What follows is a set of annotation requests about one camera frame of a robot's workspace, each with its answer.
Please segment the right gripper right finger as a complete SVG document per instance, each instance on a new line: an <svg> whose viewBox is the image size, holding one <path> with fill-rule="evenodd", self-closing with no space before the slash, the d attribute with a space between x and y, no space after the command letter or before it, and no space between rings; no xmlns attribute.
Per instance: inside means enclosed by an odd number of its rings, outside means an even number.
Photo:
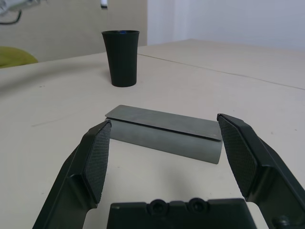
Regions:
<svg viewBox="0 0 305 229"><path fill-rule="evenodd" d="M217 121L245 200L259 207L270 229L303 229L305 190L281 157L243 120L218 114Z"/></svg>

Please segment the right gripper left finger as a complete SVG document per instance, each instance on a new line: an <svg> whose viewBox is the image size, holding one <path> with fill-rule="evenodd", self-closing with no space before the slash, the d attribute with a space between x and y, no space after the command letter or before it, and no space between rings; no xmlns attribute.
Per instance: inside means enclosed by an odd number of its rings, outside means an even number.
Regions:
<svg viewBox="0 0 305 229"><path fill-rule="evenodd" d="M35 229L81 229L97 208L105 182L112 124L104 121L82 137L63 163L34 223Z"/></svg>

